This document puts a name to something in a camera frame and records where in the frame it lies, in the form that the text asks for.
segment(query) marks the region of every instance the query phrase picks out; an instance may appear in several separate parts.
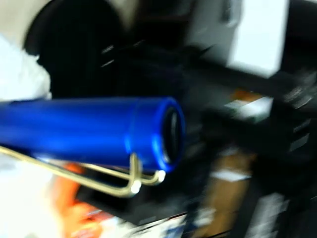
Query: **blue cylinder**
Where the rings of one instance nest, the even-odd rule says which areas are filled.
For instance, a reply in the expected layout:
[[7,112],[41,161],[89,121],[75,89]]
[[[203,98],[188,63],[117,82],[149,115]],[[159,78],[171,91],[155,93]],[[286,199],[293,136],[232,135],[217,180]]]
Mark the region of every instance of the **blue cylinder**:
[[0,144],[31,155],[170,172],[185,121],[172,98],[103,98],[0,103]]

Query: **black machine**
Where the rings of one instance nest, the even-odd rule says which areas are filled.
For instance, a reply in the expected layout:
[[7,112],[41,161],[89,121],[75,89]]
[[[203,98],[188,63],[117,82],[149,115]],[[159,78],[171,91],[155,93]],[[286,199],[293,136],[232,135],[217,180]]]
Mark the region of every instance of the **black machine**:
[[[314,226],[309,224],[317,196],[316,37],[313,30],[301,32],[304,28],[297,24],[315,17],[311,11],[317,4],[291,1],[281,70],[264,79],[204,59],[210,48],[182,45],[195,1],[168,2],[148,1],[135,27],[126,32],[103,0],[55,0],[30,28],[25,48],[40,55],[54,97],[172,96],[185,112],[185,156],[162,184],[143,187],[129,199],[81,187],[77,198],[138,226],[188,213],[184,237],[190,237],[211,163],[234,143],[257,153],[258,159],[228,237],[257,237],[257,232],[277,238],[313,237],[316,231],[310,231]],[[305,22],[298,21],[308,9]],[[256,123],[233,118],[224,105],[236,88],[272,98],[269,117]],[[95,171],[87,175],[123,183]],[[258,201],[271,194],[275,204],[282,205],[274,222],[266,218],[270,228],[263,231],[252,219]]]

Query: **orange object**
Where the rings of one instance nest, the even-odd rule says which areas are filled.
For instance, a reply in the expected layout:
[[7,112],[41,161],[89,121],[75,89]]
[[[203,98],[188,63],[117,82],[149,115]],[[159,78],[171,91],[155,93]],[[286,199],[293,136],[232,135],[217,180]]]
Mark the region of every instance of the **orange object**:
[[[82,174],[84,169],[69,163],[66,169]],[[66,178],[58,177],[54,184],[54,194],[57,194],[55,205],[62,217],[66,238],[99,238],[103,232],[101,221],[111,215],[100,211],[94,206],[75,200],[80,184]]]

